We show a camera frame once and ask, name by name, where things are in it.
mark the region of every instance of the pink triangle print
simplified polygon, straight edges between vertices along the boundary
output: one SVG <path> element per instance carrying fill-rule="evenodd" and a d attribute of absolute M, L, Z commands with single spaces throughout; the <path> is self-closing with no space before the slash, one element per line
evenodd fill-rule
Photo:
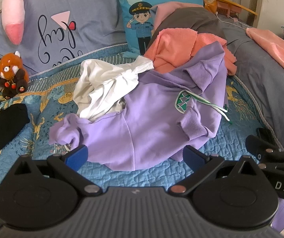
<path fill-rule="evenodd" d="M 70 11 L 66 11 L 66 12 L 61 12 L 58 14 L 53 15 L 51 18 L 58 24 L 60 25 L 64 30 L 67 29 L 67 26 L 62 23 L 65 22 L 68 25 L 68 20 L 69 20 L 69 14 Z"/>

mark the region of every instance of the pink towel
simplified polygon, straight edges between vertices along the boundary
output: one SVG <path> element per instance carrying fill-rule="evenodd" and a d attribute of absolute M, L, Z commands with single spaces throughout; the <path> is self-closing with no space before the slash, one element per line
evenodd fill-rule
<path fill-rule="evenodd" d="M 158 28 L 158 26 L 167 18 L 167 16 L 171 15 L 176 9 L 180 8 L 188 8 L 188 7 L 201 7 L 202 5 L 194 4 L 194 3 L 184 3 L 184 2 L 166 2 L 158 5 L 154 5 L 151 8 L 151 11 L 155 11 L 154 18 L 154 31 Z"/>
<path fill-rule="evenodd" d="M 247 28 L 247 35 L 284 68 L 284 40 L 269 30 Z"/>
<path fill-rule="evenodd" d="M 225 50 L 225 65 L 229 75 L 237 67 L 235 56 L 227 49 L 227 41 L 214 34 L 200 33 L 190 28 L 166 28 L 157 36 L 145 53 L 153 61 L 154 69 L 167 73 L 188 62 L 202 47 L 218 41 Z"/>

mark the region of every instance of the blue cushion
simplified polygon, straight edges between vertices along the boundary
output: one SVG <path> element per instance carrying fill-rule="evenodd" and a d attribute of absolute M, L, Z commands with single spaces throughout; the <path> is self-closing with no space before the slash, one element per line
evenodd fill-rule
<path fill-rule="evenodd" d="M 119 0 L 122 8 L 125 37 L 129 49 L 136 55 L 143 55 L 151 39 L 153 19 L 149 9 L 157 4 L 177 1 L 203 5 L 203 0 Z"/>

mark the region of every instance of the red panda plush toy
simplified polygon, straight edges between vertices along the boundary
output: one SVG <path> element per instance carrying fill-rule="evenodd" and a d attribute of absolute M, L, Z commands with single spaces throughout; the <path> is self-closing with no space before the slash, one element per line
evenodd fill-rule
<path fill-rule="evenodd" d="M 5 99 L 27 91 L 29 77 L 18 51 L 0 59 L 0 77 L 0 87 L 3 88 L 2 95 Z"/>

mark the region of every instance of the blue quilt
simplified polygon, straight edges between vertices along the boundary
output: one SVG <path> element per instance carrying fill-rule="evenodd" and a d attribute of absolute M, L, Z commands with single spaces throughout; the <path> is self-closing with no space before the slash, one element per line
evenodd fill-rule
<path fill-rule="evenodd" d="M 27 106 L 30 123 L 20 134 L 0 151 L 0 182 L 12 164 L 22 154 L 30 154 L 33 159 L 46 159 L 48 156 L 67 152 L 62 145 L 48 144 L 48 131 L 57 121 L 68 113 L 76 113 L 77 105 L 73 102 L 74 87 L 80 76 L 80 63 L 89 58 L 96 58 L 112 64 L 132 62 L 123 58 L 126 45 L 117 45 L 83 55 L 50 71 L 31 77 L 29 91 L 10 100 L 4 101 L 0 96 L 0 107 L 7 108 L 15 103 Z M 238 90 L 240 85 L 235 79 L 227 79 L 229 111 L 227 116 L 232 124 L 222 118 L 217 136 L 210 139 L 200 150 L 206 154 L 217 153 L 228 160 L 238 160 L 247 154 L 245 138 L 256 134 L 262 127 L 256 110 L 249 97 L 243 99 Z M 175 182 L 189 176 L 192 171 L 184 162 L 168 159 L 146 170 L 133 172 L 112 171 L 104 165 L 87 162 L 79 173 L 101 186 L 164 186 L 168 188 Z"/>

